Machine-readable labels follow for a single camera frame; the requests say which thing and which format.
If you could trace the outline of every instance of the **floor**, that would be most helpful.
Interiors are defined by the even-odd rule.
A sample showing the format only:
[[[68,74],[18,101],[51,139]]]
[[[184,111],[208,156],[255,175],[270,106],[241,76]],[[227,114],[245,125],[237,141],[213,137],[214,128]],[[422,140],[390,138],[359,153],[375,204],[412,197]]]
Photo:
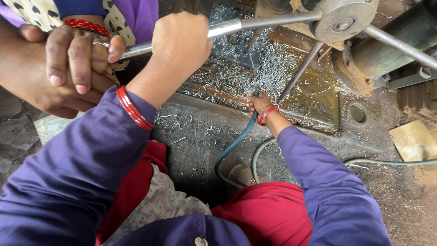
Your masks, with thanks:
[[[160,9],[160,14],[163,15],[171,9],[164,6]],[[255,81],[266,80],[268,75],[264,72],[267,70],[262,67],[263,64],[268,65],[264,62],[267,59],[263,59],[262,56],[263,54],[259,74],[254,76],[258,80]],[[129,81],[146,62],[147,59],[132,61],[125,72],[118,74],[120,80]],[[220,66],[233,66],[221,62],[218,61]],[[196,76],[198,75],[190,78],[184,87],[192,86],[193,81],[199,79]],[[317,121],[313,120],[314,117],[311,118],[312,121],[300,117],[293,122],[305,126],[302,130],[306,134],[323,144],[340,160],[360,157],[401,161],[388,130],[412,119],[397,110],[397,94],[388,93],[382,87],[370,95],[358,96],[348,89],[346,82],[335,80],[336,84],[330,84],[329,88],[332,89],[330,96],[335,98],[332,110],[338,115],[333,118],[337,119],[337,123],[326,126],[326,122],[334,122],[326,119],[319,121],[326,127],[318,127]],[[262,85],[263,90],[271,89],[266,83]],[[303,92],[312,87],[313,84],[300,84]],[[208,88],[221,89],[216,85]],[[241,94],[241,100],[234,107],[228,107],[232,105],[226,105],[225,101],[218,100],[216,103],[211,98],[196,98],[193,97],[193,93],[180,90],[163,105],[156,117],[156,128],[152,131],[151,139],[167,145],[169,176],[174,181],[176,189],[186,192],[188,196],[201,199],[211,207],[224,202],[226,190],[225,184],[214,173],[215,159],[237,138],[249,121],[248,115],[242,110],[246,100],[245,90],[238,92]],[[366,119],[361,123],[351,117],[350,107],[354,104],[360,105],[365,111]],[[304,112],[308,112],[308,105],[295,105],[296,111],[302,108],[305,108]],[[33,127],[33,122],[38,119],[40,113],[28,103],[0,88],[0,184],[22,164],[26,156],[42,147]],[[270,138],[272,135],[267,128],[254,126],[244,142],[225,158],[220,171],[226,175],[239,163],[250,165],[253,152]],[[350,169],[363,180],[369,193],[380,205],[393,244],[435,245],[437,169],[433,166],[357,164],[361,167],[353,166]],[[289,172],[276,143],[263,150],[258,159],[257,170],[260,180],[265,182],[285,181],[299,185]]]

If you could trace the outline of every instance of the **person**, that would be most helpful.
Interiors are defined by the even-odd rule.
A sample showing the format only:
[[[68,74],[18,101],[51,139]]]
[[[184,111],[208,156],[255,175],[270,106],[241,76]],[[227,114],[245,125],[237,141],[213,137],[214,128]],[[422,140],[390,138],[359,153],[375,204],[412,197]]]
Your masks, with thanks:
[[[111,74],[124,70],[128,65],[128,61],[114,64],[126,46],[151,40],[158,19],[158,3],[156,0],[3,0],[0,1],[0,15],[19,27],[18,34],[24,40],[47,44],[44,56],[47,79],[21,77],[20,71],[37,66],[39,57],[31,56],[32,59],[22,62],[20,54],[17,54],[14,60],[18,62],[0,72],[0,77],[7,79],[10,79],[9,74],[13,74],[14,80],[3,79],[0,85],[42,111],[63,118],[74,118],[78,111],[85,112],[96,105],[109,88],[110,81],[117,82],[117,78]],[[104,27],[109,36],[64,24],[74,19]],[[14,55],[14,51],[28,46],[31,50],[38,47],[21,40],[13,42],[11,36],[0,39],[0,56],[9,57],[9,51]],[[103,45],[91,46],[92,42],[107,42],[110,46],[109,49]],[[46,84],[59,89],[48,88]]]
[[[142,159],[157,109],[211,52],[203,15],[171,14],[155,27],[147,66],[126,87],[111,87],[4,184],[1,245],[94,244],[124,176]],[[251,113],[271,104],[264,93],[249,100]],[[358,177],[278,112],[264,123],[302,189],[285,182],[247,186],[213,208],[214,216],[205,211],[155,220],[117,245],[391,245],[378,204]],[[152,178],[149,192],[166,176],[156,168],[153,175],[160,178]],[[171,209],[170,195],[170,202],[156,204],[165,192],[141,201],[140,213],[153,207],[146,216],[128,219],[138,225]]]

